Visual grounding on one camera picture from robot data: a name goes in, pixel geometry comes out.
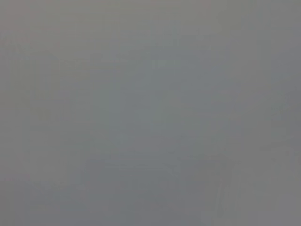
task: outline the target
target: gray wall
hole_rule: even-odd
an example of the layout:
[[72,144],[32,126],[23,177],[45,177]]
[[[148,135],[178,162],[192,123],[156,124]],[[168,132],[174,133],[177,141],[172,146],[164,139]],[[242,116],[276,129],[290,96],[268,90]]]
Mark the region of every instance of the gray wall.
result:
[[300,225],[300,40],[297,0],[1,1],[1,225]]

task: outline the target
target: gray surface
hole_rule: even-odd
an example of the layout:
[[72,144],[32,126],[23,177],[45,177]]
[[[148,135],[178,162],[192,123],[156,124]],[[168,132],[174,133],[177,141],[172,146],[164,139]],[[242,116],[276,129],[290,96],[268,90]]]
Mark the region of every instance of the gray surface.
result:
[[1,225],[300,225],[300,40],[297,0],[1,1]]

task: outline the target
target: gray backdrop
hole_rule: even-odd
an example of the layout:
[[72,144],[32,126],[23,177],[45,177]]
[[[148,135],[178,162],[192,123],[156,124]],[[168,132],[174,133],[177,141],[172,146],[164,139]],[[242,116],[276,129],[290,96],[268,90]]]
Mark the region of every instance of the gray backdrop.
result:
[[298,0],[3,0],[2,226],[301,223]]

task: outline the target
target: blurry background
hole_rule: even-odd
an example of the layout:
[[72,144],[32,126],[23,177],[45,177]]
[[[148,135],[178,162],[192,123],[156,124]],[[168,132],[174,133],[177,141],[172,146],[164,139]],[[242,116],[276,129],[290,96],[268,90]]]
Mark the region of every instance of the blurry background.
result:
[[3,0],[3,226],[300,225],[297,0]]

